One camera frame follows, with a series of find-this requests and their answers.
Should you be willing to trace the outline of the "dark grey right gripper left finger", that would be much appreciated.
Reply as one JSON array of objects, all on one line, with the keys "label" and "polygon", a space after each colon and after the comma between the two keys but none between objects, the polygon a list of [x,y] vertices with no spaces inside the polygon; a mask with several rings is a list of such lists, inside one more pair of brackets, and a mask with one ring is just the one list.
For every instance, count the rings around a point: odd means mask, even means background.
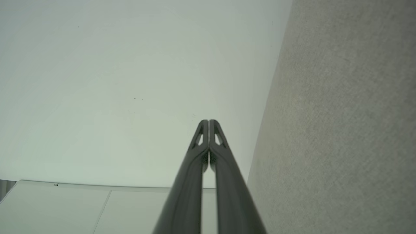
[{"label": "dark grey right gripper left finger", "polygon": [[174,184],[168,194],[154,234],[199,234],[202,228],[203,174],[208,167],[209,122],[200,121]]}]

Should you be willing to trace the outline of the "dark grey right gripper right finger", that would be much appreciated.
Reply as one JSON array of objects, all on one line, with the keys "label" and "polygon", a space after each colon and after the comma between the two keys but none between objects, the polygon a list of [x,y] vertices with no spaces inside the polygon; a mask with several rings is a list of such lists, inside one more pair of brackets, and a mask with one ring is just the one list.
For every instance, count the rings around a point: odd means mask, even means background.
[{"label": "dark grey right gripper right finger", "polygon": [[210,166],[216,176],[220,234],[265,234],[266,229],[217,120],[209,121]]}]

